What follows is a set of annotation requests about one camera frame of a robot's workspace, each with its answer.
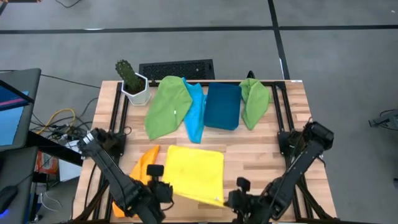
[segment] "green cloth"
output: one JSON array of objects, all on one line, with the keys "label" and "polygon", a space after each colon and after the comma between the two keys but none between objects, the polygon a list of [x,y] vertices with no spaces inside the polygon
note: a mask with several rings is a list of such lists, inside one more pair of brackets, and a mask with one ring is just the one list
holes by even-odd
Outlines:
[{"label": "green cloth", "polygon": [[179,77],[163,78],[144,119],[150,140],[177,130],[192,104],[187,87]]},{"label": "green cloth", "polygon": [[259,80],[253,78],[245,79],[239,86],[242,88],[242,99],[245,104],[242,118],[248,129],[253,130],[268,109],[269,90]]}]

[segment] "yellow cable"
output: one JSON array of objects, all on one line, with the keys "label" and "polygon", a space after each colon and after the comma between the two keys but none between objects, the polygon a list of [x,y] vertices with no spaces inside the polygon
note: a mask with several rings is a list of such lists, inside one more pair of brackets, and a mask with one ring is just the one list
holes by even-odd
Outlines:
[{"label": "yellow cable", "polygon": [[71,112],[72,112],[72,114],[73,114],[73,119],[72,119],[72,121],[71,121],[71,123],[70,123],[70,126],[72,126],[73,123],[75,122],[75,119],[76,119],[75,111],[74,111],[73,109],[71,109],[71,108],[65,108],[65,109],[62,109],[62,110],[58,110],[58,111],[55,112],[53,115],[51,115],[51,118],[49,119],[49,121],[47,122],[47,124],[45,124],[45,126],[44,126],[40,131],[37,131],[36,134],[41,134],[46,128],[49,127],[49,124],[50,124],[51,121],[54,119],[54,117],[56,117],[56,115],[58,115],[59,113],[61,113],[61,112],[63,112],[63,111],[71,111]]}]

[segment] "white pot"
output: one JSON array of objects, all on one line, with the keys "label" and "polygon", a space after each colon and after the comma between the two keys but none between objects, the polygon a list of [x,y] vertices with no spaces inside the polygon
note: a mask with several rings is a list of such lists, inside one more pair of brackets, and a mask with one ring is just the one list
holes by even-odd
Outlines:
[{"label": "white pot", "polygon": [[132,95],[125,90],[126,86],[123,81],[122,82],[122,92],[124,94],[126,94],[126,96],[129,98],[131,104],[133,104],[134,106],[144,106],[148,103],[148,101],[150,99],[150,89],[149,89],[148,79],[138,73],[136,73],[136,75],[145,80],[145,89],[139,93],[136,93],[135,95]]}]

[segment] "wooden table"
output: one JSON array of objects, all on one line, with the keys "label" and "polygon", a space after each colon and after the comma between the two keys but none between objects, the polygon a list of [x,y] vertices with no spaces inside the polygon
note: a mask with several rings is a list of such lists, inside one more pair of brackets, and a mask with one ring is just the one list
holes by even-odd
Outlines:
[{"label": "wooden table", "polygon": [[[103,129],[109,128],[116,86],[117,81],[104,81],[102,83],[93,120],[93,127]],[[302,129],[309,117],[311,117],[304,85],[302,82],[286,81],[286,88],[294,125],[297,129]],[[152,97],[155,95],[156,90],[157,88],[151,87]],[[203,90],[206,94],[207,87],[203,87]],[[278,93],[278,96],[284,124],[285,127],[287,127],[281,92]],[[121,101],[116,119],[117,122],[120,121],[123,99],[124,97],[120,99]],[[234,131],[205,127],[201,144],[193,144],[190,142],[184,124],[181,124],[180,127],[171,134],[162,136],[153,141],[148,140],[144,129],[144,117],[148,108],[149,106],[132,106],[129,104],[126,126],[132,128],[132,133],[127,136],[125,154],[122,156],[119,163],[120,168],[127,174],[132,171],[137,160],[143,153],[156,144],[160,145],[156,164],[163,165],[167,149],[171,144],[223,152],[225,199],[228,196],[228,192],[236,188],[235,183],[237,177],[245,177],[251,181],[251,194],[260,194],[270,181],[274,180],[276,177],[280,177],[285,172],[284,158],[279,152],[279,145],[277,143],[277,132],[279,127],[273,101],[270,102],[267,112],[253,131],[247,129],[242,119],[240,119],[239,126]],[[94,162],[92,159],[86,159],[83,163],[73,205],[73,217],[77,217],[83,211],[88,180],[93,166]],[[307,179],[309,191],[325,211],[335,217],[335,207],[323,164],[315,160],[305,173],[305,177]],[[99,179],[100,171],[96,169],[88,193],[88,201],[94,196],[98,188]],[[297,192],[300,209],[302,211],[301,214],[305,217],[302,195],[299,190]],[[104,217],[107,197],[108,193],[106,192],[101,203],[100,218]],[[167,218],[164,222],[231,222],[233,218],[236,218],[236,215],[229,208],[214,207],[178,195],[174,195],[174,202],[174,207],[166,211],[165,214]],[[294,220],[293,209],[292,206],[290,206],[280,221]],[[139,222],[139,220],[136,218],[116,218],[112,214],[111,222]]]}]

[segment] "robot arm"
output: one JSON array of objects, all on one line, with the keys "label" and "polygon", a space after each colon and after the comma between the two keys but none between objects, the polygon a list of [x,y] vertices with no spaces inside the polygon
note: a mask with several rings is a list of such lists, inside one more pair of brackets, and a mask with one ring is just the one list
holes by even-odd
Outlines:
[{"label": "robot arm", "polygon": [[257,224],[268,223],[270,218],[278,220],[289,207],[300,176],[324,150],[331,148],[333,138],[334,134],[317,122],[307,123],[301,133],[292,132],[285,143],[293,150],[301,149],[301,153],[282,177],[269,183],[260,195],[247,194],[250,182],[242,177],[237,179],[241,189],[231,191],[226,203],[238,214],[233,222]]},{"label": "robot arm", "polygon": [[144,223],[161,223],[165,215],[160,203],[172,202],[173,188],[158,181],[157,177],[163,175],[163,166],[148,166],[147,174],[153,176],[148,186],[124,174],[106,151],[117,147],[123,137],[96,128],[78,144],[83,155],[90,156],[102,171],[109,182],[115,204],[126,216],[137,214]]}]

